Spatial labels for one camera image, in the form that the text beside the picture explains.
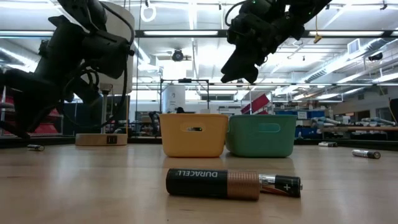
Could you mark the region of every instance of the battery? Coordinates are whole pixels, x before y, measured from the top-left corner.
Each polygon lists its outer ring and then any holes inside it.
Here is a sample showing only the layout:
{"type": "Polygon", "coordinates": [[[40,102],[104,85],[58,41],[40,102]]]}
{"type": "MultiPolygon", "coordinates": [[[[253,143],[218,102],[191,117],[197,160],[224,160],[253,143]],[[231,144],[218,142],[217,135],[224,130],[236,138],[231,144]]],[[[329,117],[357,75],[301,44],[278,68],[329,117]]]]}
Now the battery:
{"type": "Polygon", "coordinates": [[[31,150],[31,151],[44,151],[44,146],[41,146],[41,145],[33,145],[33,144],[29,144],[29,145],[27,145],[27,147],[29,148],[29,150],[31,150]]]}
{"type": "Polygon", "coordinates": [[[300,177],[289,177],[274,174],[259,174],[261,192],[281,194],[290,197],[301,197],[303,189],[300,177]]]}
{"type": "Polygon", "coordinates": [[[258,200],[259,174],[235,170],[169,169],[166,189],[170,195],[258,200]]]}
{"type": "Polygon", "coordinates": [[[370,159],[380,159],[381,157],[380,152],[359,150],[359,149],[353,149],[351,152],[353,153],[354,156],[365,157],[370,159]]]}
{"type": "Polygon", "coordinates": [[[318,146],[322,147],[337,147],[337,142],[320,142],[318,146]]]}

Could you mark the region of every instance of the orange bin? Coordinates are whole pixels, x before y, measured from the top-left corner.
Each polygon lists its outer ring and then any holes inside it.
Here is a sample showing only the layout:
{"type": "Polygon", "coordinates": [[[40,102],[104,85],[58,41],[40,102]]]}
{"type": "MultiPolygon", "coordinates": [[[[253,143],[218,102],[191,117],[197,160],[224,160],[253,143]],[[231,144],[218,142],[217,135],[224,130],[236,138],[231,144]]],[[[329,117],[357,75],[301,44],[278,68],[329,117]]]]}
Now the orange bin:
{"type": "Polygon", "coordinates": [[[223,153],[228,116],[161,114],[164,153],[170,157],[218,157],[223,153]]]}

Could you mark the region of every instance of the desk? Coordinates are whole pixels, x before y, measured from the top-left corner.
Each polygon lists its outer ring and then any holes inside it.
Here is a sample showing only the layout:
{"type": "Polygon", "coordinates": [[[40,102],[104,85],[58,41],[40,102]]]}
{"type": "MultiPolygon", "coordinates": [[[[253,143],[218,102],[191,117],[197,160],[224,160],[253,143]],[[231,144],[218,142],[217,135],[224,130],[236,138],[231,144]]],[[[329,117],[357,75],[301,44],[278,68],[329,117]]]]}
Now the desk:
{"type": "Polygon", "coordinates": [[[397,223],[398,153],[380,160],[350,148],[295,146],[286,159],[176,159],[160,145],[0,150],[1,223],[397,223]],[[171,167],[297,175],[302,198],[258,202],[169,196],[171,167]]]}

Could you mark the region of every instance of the green bin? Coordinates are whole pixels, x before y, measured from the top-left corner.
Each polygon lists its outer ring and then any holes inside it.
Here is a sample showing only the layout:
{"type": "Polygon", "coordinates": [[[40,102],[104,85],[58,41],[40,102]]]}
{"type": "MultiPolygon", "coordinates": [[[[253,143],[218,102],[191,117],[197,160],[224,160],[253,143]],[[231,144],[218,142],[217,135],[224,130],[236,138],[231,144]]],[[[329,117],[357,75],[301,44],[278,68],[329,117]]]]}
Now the green bin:
{"type": "Polygon", "coordinates": [[[293,151],[296,115],[236,115],[229,119],[227,149],[243,157],[287,157],[293,151]]]}

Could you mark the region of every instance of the duracell logo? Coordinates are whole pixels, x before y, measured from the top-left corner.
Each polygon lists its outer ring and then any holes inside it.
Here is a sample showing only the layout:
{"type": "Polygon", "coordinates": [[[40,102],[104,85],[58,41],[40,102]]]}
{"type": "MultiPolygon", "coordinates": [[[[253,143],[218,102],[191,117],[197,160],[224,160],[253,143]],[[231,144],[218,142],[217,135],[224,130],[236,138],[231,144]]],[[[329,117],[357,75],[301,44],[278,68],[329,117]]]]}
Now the duracell logo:
{"type": "Polygon", "coordinates": [[[184,177],[214,177],[217,178],[217,172],[210,172],[210,171],[194,171],[194,170],[179,170],[179,176],[184,177]]]}

